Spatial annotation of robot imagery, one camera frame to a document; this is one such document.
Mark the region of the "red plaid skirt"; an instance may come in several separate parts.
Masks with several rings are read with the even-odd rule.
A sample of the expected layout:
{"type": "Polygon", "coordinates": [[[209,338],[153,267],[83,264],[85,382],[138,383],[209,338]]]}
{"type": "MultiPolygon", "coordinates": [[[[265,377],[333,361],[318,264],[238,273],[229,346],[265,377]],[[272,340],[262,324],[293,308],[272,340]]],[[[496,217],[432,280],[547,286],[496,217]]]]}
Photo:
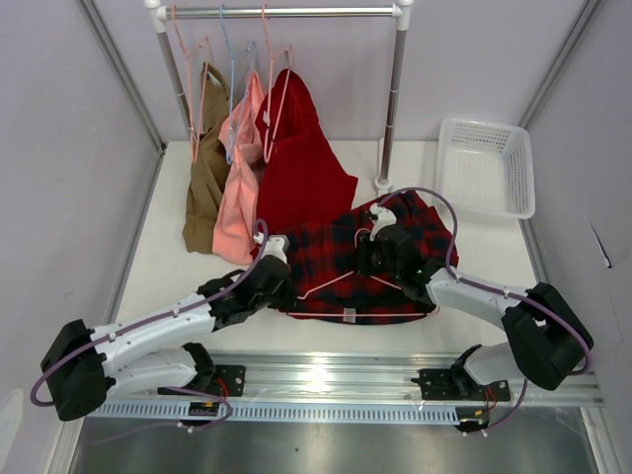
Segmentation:
{"type": "Polygon", "coordinates": [[[431,270],[457,265],[452,234],[414,191],[386,207],[396,222],[384,240],[370,236],[368,203],[332,222],[282,230],[289,282],[272,307],[296,319],[359,325],[404,324],[432,313],[424,284],[431,270]]]}

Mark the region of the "pink wire hanger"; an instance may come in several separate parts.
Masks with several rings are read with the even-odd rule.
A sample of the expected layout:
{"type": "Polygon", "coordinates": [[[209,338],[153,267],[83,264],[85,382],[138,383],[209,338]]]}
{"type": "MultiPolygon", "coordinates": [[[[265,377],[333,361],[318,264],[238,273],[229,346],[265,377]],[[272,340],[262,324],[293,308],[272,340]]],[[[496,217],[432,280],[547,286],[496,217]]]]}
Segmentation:
{"type": "Polygon", "coordinates": [[[408,298],[393,276],[361,266],[370,231],[365,227],[309,227],[290,237],[292,293],[282,312],[296,319],[339,324],[397,325],[439,311],[408,298]]]}

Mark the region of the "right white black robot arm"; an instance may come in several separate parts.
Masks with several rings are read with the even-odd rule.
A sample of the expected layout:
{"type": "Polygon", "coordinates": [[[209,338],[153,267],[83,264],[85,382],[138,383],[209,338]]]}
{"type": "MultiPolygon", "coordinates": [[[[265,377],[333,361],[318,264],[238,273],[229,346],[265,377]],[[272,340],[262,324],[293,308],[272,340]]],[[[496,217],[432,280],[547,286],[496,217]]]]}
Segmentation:
{"type": "Polygon", "coordinates": [[[361,275],[387,275],[411,301],[455,309],[504,331],[505,342],[472,347],[452,364],[450,384],[462,398],[518,377],[553,391],[592,364],[592,336],[548,283],[520,289],[458,275],[444,262],[424,258],[399,224],[361,233],[356,259],[361,275]]]}

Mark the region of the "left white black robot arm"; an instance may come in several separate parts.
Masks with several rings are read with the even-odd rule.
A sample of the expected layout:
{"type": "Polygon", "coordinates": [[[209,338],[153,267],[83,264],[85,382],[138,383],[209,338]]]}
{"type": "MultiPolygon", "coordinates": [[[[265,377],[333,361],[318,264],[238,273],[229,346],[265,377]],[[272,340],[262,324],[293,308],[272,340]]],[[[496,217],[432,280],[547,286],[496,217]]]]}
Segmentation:
{"type": "Polygon", "coordinates": [[[244,323],[288,287],[289,266],[267,255],[246,271],[214,278],[151,316],[89,328],[65,324],[40,363],[34,405],[55,409],[63,422],[92,414],[108,399],[146,389],[201,395],[213,385],[215,365],[195,338],[244,323]]]}

